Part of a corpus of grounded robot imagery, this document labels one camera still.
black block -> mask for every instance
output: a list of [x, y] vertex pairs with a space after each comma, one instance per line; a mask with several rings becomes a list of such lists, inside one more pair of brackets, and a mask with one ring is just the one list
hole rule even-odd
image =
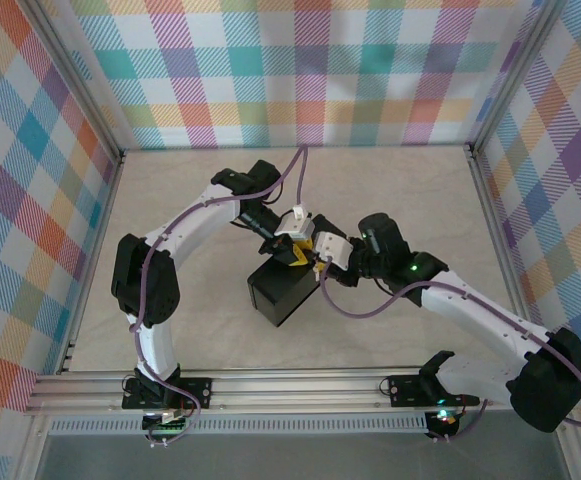
[[248, 277], [250, 299], [278, 327], [319, 287], [312, 267], [289, 267], [270, 258]]

black mounting bracket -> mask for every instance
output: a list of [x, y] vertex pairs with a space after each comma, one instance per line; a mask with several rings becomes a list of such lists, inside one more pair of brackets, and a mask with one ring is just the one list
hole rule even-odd
[[472, 395], [451, 395], [447, 392], [432, 398], [420, 375], [392, 375], [387, 378], [391, 407], [468, 407], [479, 405]]
[[[165, 382], [196, 397], [202, 409], [209, 408], [212, 398], [212, 379], [180, 377], [180, 375], [181, 370], [177, 367]], [[154, 382], [138, 368], [134, 370], [134, 377], [128, 377], [124, 381], [123, 391], [121, 400], [123, 410], [192, 409], [194, 407], [192, 400]]]

colorful checkered pattern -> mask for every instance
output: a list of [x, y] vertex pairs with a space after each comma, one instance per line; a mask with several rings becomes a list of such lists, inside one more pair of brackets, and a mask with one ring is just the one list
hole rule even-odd
[[490, 113], [490, 109], [492, 107], [493, 102], [498, 97], [499, 93], [501, 92], [501, 88], [503, 87], [505, 81], [508, 79], [508, 74], [510, 73], [510, 68], [512, 67], [517, 55], [523, 50], [526, 41], [528, 40], [528, 36], [532, 31], [532, 27], [534, 26], [535, 22], [537, 21], [537, 17], [541, 12], [541, 8], [544, 5], [545, 0], [534, 0], [532, 2], [532, 6], [528, 13], [526, 14], [521, 27], [517, 31], [517, 36], [512, 42], [512, 46], [506, 55], [505, 60], [501, 64], [501, 68], [499, 69], [499, 73], [497, 73], [497, 77], [495, 78], [492, 87], [490, 87], [490, 91], [488, 92], [488, 96], [486, 97], [483, 105], [481, 106], [481, 110], [479, 110], [479, 114], [477, 115], [477, 120], [475, 121], [472, 129], [470, 130], [470, 134], [466, 140], [467, 143], [473, 143], [476, 140], [476, 137], [479, 133], [479, 130], [483, 126], [484, 121], [488, 117]]
[[71, 4], [137, 144], [212, 148], [463, 143], [532, 0]]
[[15, 0], [0, 0], [0, 478], [59, 354], [112, 172]]
[[567, 4], [486, 155], [532, 319], [581, 338], [581, 0]]

metal grating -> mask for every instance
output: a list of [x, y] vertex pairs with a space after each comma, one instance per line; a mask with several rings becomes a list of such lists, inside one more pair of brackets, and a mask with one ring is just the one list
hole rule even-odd
[[[217, 415], [204, 414], [192, 428], [198, 434], [329, 434], [426, 432], [424, 413]], [[145, 433], [141, 417], [57, 417], [50, 435], [130, 435]]]

beige floor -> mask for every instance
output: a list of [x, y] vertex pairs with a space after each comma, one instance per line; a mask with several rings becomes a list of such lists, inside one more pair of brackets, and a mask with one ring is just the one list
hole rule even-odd
[[[128, 323], [110, 294], [119, 239], [142, 235], [185, 208], [213, 174], [246, 171], [263, 158], [283, 169], [292, 149], [131, 153], [97, 266], [72, 359], [73, 370], [131, 369]], [[299, 168], [278, 211], [291, 206]], [[304, 202], [349, 234], [357, 222], [386, 212], [413, 250], [446, 261], [464, 280], [508, 305], [506, 290], [472, 179], [459, 147], [312, 149]], [[470, 334], [407, 300], [369, 320], [339, 316], [319, 291], [280, 328], [250, 304], [246, 278], [265, 259], [260, 239], [227, 226], [179, 272], [182, 300], [171, 318], [182, 368], [368, 367], [419, 365], [441, 349], [493, 358]], [[362, 312], [386, 299], [370, 281], [357, 289], [332, 282], [343, 307]]]

